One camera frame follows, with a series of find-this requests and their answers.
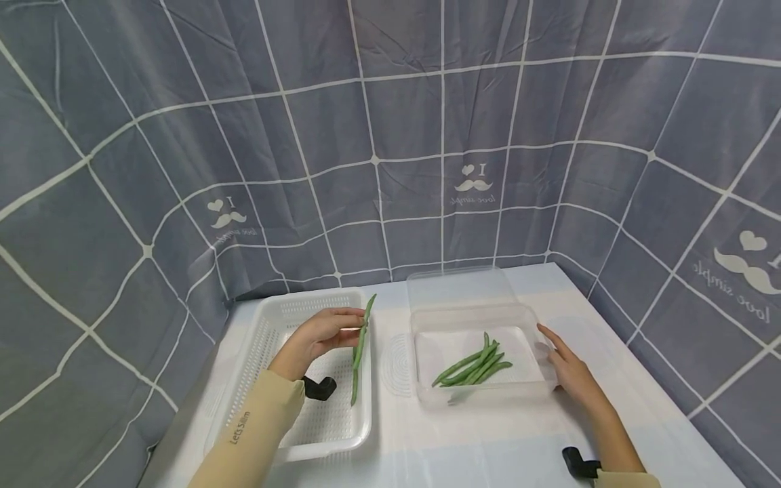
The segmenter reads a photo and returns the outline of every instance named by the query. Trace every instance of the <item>white plastic colander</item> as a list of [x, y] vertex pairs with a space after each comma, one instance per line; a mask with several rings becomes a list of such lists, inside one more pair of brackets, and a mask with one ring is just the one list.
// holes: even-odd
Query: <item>white plastic colander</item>
[[[329, 307], [366, 306], [366, 296], [358, 288], [307, 291], [265, 299], [253, 319], [239, 352], [214, 423], [206, 438], [208, 453], [220, 431], [228, 426], [241, 408], [258, 374], [306, 319]], [[372, 428], [372, 355], [371, 329], [367, 331], [359, 375], [358, 400], [350, 406], [352, 395], [352, 349], [339, 349], [315, 360], [307, 371], [319, 383], [326, 376], [337, 382], [328, 401], [307, 398], [298, 420], [282, 439], [276, 462], [322, 458], [359, 447]]]

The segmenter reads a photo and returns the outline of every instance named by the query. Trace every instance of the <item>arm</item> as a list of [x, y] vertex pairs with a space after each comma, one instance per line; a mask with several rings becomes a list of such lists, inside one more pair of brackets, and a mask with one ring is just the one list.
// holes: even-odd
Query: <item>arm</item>
[[327, 308], [301, 324], [255, 381], [236, 418], [220, 434], [188, 488], [258, 488], [304, 404], [301, 378], [336, 347], [358, 345], [360, 308]]
[[659, 487], [656, 478], [644, 474], [645, 467], [621, 423], [618, 412], [591, 375], [586, 363], [552, 330], [543, 325], [537, 327], [556, 347], [548, 354], [548, 360], [556, 369], [558, 381], [564, 390], [585, 408], [591, 421], [602, 463], [596, 487]]

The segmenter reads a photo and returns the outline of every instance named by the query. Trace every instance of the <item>clear plastic container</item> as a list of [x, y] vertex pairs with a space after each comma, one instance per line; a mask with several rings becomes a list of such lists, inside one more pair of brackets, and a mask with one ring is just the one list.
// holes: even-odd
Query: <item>clear plastic container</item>
[[[518, 301], [494, 267], [423, 272], [407, 279], [412, 310], [412, 382], [426, 407], [496, 404], [545, 397], [558, 383], [547, 361], [551, 344], [537, 316]], [[431, 386], [445, 369], [483, 348], [483, 333], [500, 343], [503, 369], [475, 386]]]

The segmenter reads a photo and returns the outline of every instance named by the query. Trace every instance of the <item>hand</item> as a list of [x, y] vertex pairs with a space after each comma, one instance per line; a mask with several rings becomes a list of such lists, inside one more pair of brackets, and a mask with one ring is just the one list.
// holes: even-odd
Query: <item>hand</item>
[[337, 347], [356, 347], [363, 326], [361, 308], [324, 308], [302, 323], [269, 365], [290, 381], [301, 379], [312, 362]]
[[589, 414], [610, 412], [612, 410], [610, 401], [591, 375], [586, 363], [581, 361], [555, 332], [542, 324], [537, 324], [537, 328], [556, 347], [547, 354], [547, 359], [556, 369], [562, 388]]

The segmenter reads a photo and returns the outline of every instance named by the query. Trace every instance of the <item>mustache logo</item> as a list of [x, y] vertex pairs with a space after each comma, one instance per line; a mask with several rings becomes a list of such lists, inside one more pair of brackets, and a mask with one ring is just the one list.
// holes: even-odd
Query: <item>mustache logo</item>
[[735, 255], [723, 255], [718, 249], [713, 249], [713, 257], [716, 262], [723, 266], [727, 271], [736, 272], [743, 275], [748, 284], [754, 287], [755, 290], [760, 291], [766, 295], [778, 295], [781, 294], [781, 290], [777, 290], [770, 283], [770, 275], [762, 268], [755, 268], [749, 266], [745, 259]]
[[247, 222], [247, 217], [243, 216], [239, 212], [231, 212], [224, 215], [219, 216], [217, 219], [217, 222], [212, 225], [215, 229], [222, 229], [224, 226], [228, 225], [231, 220], [235, 220], [239, 223]]
[[455, 189], [457, 191], [467, 191], [467, 190], [472, 190], [474, 188], [479, 191], [485, 191], [491, 188], [493, 185], [494, 185], [493, 183], [486, 183], [485, 181], [482, 180], [474, 180], [474, 181], [467, 180], [464, 183], [461, 183], [460, 185], [455, 187]]

